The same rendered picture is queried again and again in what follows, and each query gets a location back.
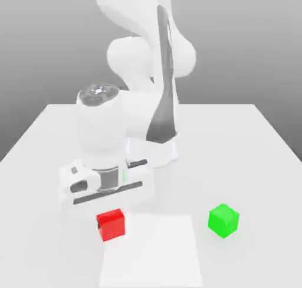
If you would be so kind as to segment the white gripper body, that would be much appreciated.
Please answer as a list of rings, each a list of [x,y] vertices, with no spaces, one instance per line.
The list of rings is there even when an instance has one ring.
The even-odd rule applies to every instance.
[[[120,208],[126,210],[150,199],[154,194],[153,170],[136,166],[123,171],[122,182],[114,188],[102,188],[96,171],[74,166],[60,173],[60,214],[96,216]]]

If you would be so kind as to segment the small green cube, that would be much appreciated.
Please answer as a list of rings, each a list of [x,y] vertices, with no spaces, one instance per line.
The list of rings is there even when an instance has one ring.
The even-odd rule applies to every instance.
[[[237,230],[239,213],[227,204],[220,204],[210,210],[208,228],[221,238],[226,238]]]

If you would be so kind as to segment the small red cube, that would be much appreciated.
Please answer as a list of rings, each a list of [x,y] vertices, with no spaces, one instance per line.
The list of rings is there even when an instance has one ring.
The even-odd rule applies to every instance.
[[[109,241],[125,235],[125,217],[121,209],[111,210],[96,216],[101,239]]]

